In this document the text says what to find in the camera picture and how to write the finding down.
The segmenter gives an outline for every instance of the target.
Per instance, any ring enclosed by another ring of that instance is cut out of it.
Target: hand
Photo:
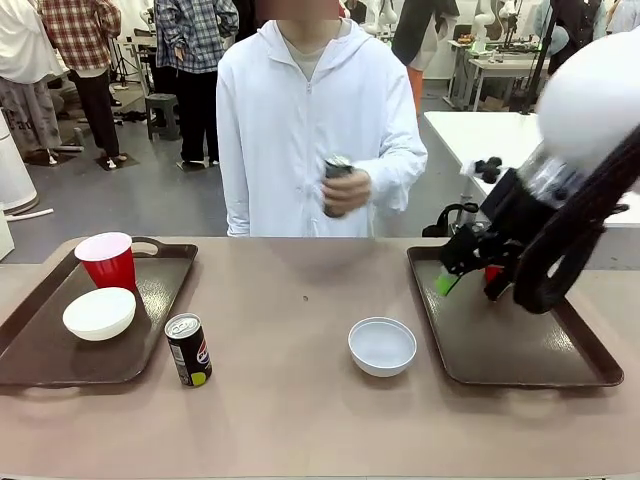
[[[364,170],[342,178],[325,178],[323,184],[325,205],[340,216],[364,207],[371,198],[371,177]]]

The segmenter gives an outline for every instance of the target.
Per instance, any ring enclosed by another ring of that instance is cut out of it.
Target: tray rim
[[[575,315],[580,319],[580,321],[583,324],[584,328],[588,331],[588,333],[591,335],[591,337],[597,342],[599,348],[601,348],[604,352],[606,352],[606,354],[610,357],[611,361],[615,365],[615,368],[619,372],[619,378],[617,378],[615,381],[606,382],[606,383],[599,383],[599,384],[592,384],[592,383],[571,383],[571,384],[568,384],[568,383],[553,383],[553,382],[545,382],[545,383],[498,383],[498,382],[482,382],[482,381],[463,380],[463,379],[457,377],[456,375],[454,375],[450,371],[450,366],[448,365],[447,361],[445,360],[445,356],[442,353],[442,348],[441,348],[441,344],[440,344],[440,337],[439,337],[438,333],[436,332],[436,329],[435,329],[435,327],[433,325],[433,322],[431,320],[432,312],[431,312],[431,309],[429,308],[429,302],[427,301],[427,298],[425,298],[425,293],[424,293],[423,289],[420,286],[420,281],[418,280],[418,272],[416,271],[416,265],[415,265],[415,261],[414,261],[415,259],[412,256],[417,251],[440,250],[441,248],[442,248],[442,246],[413,246],[413,247],[409,247],[407,249],[407,259],[409,261],[409,265],[411,266],[411,274],[412,274],[411,277],[412,277],[412,280],[413,280],[413,285],[418,290],[418,292],[420,293],[420,299],[422,300],[423,311],[424,311],[424,314],[427,317],[426,321],[427,321],[427,323],[429,325],[429,329],[431,330],[431,334],[433,335],[433,339],[434,339],[436,348],[438,350],[438,357],[440,358],[440,361],[442,363],[443,370],[445,371],[445,373],[447,374],[447,376],[449,378],[451,378],[452,380],[455,380],[456,382],[460,383],[461,385],[468,385],[468,386],[499,387],[499,388],[519,388],[519,389],[558,389],[558,390],[577,390],[577,389],[590,390],[590,389],[610,388],[610,387],[616,387],[616,386],[620,385],[624,381],[624,370],[622,369],[622,367],[620,366],[618,361],[611,354],[611,352],[609,352],[609,350],[602,343],[600,338],[598,338],[598,336],[593,332],[593,330],[591,329],[589,324],[582,318],[582,315],[580,315],[576,311],[576,309],[573,307],[571,302],[566,297],[564,298],[564,301],[561,304],[561,307],[562,308],[568,308],[571,311],[573,311],[573,313],[575,313]]]
[[[18,294],[20,295],[21,300],[14,302],[9,308],[5,308],[2,309],[2,311],[0,311],[0,313],[3,315],[4,317],[4,321],[2,323],[0,323],[0,330],[3,329],[5,327],[6,324],[6,320],[8,320],[15,312],[16,310],[18,310],[20,307],[22,307],[22,305],[29,299],[29,297],[31,295],[34,294],[35,290],[40,287],[44,282],[46,282],[48,279],[51,278],[51,276],[53,276],[56,273],[56,270],[58,268],[60,268],[60,266],[62,265],[63,262],[65,262],[67,259],[69,258],[74,258],[75,259],[75,255],[74,255],[74,248],[77,244],[79,244],[84,238],[88,238],[88,237],[81,237],[81,238],[76,238],[76,239],[72,239],[72,240],[68,240],[67,242],[63,243],[56,251],[54,251],[54,253],[50,256],[49,259],[45,260],[45,262],[42,264],[43,270],[46,271],[46,273],[44,274],[44,276],[37,281],[36,283],[31,282],[29,284],[28,287],[25,287],[23,289],[21,289]],[[134,252],[133,256],[134,258],[155,258],[158,255],[160,255],[161,251],[164,249],[171,249],[171,248],[181,248],[181,247],[187,247],[188,250],[190,250],[190,253],[188,256],[185,257],[173,257],[173,258],[182,258],[184,260],[188,260],[189,261],[189,265],[187,268],[187,271],[185,272],[185,275],[182,277],[182,281],[180,282],[179,286],[178,286],[178,291],[176,293],[176,295],[172,298],[171,302],[169,303],[169,309],[167,310],[167,312],[171,312],[171,309],[173,308],[175,301],[177,300],[178,296],[180,295],[180,293],[182,292],[182,289],[184,288],[184,284],[187,281],[187,278],[190,276],[191,271],[193,269],[193,263],[195,261],[196,256],[198,255],[198,246],[192,243],[164,243],[161,242],[155,238],[152,237],[145,237],[145,236],[132,236],[132,240],[133,240],[133,245],[135,244],[150,244],[155,246],[158,251],[156,253],[147,253],[147,252]],[[75,264],[73,266],[73,269],[71,270],[71,273],[78,267],[78,265],[80,265],[80,261],[75,259]],[[169,313],[167,314],[167,318],[164,320],[164,323],[166,323],[170,318]],[[21,388],[43,388],[43,389],[61,389],[61,388],[73,388],[73,387],[96,387],[96,386],[108,386],[108,385],[123,385],[123,384],[127,384],[132,382],[133,380],[135,380],[138,376],[140,376],[148,367],[149,362],[151,360],[151,357],[153,356],[153,353],[155,351],[155,349],[157,348],[157,342],[158,340],[156,340],[156,343],[154,344],[154,346],[151,348],[150,352],[149,352],[149,356],[146,359],[146,361],[144,362],[144,364],[142,365],[142,367],[137,370],[133,375],[127,377],[126,379],[123,380],[117,380],[117,381],[49,381],[49,382],[3,382],[2,380],[0,380],[0,388],[6,388],[6,387],[21,387]],[[2,355],[4,354],[4,352],[6,351],[6,349],[0,351],[0,358],[2,357]]]

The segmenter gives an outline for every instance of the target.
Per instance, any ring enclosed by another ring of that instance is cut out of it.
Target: bowl
[[[374,317],[356,323],[349,332],[353,361],[374,377],[393,377],[413,361],[418,344],[402,323]]]
[[[86,293],[69,305],[62,321],[83,340],[99,342],[120,335],[136,313],[136,297],[124,288],[101,288]]]

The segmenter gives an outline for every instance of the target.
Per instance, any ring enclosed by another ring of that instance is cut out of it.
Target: gray stool
[[[176,123],[176,116],[173,113],[174,108],[178,105],[176,96],[168,93],[152,93],[145,97],[144,101],[147,107],[149,140],[153,140],[154,133],[159,133],[167,140],[178,140],[180,138],[180,130]],[[164,118],[167,122],[166,127],[158,127],[156,125],[157,117],[155,120],[151,120],[151,112],[156,109],[164,112]]]

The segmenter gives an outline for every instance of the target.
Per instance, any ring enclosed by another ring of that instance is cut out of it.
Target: brown tray
[[[434,289],[438,247],[407,251],[446,373],[470,385],[532,388],[610,387],[624,374],[565,299],[533,315],[506,292],[490,302],[483,272],[466,275],[447,297]]]
[[[65,328],[65,308],[96,288],[72,251],[0,326],[0,385],[123,383],[144,370],[198,247],[144,237],[133,241],[158,251],[134,254],[138,292],[131,326],[104,342],[81,340]]]

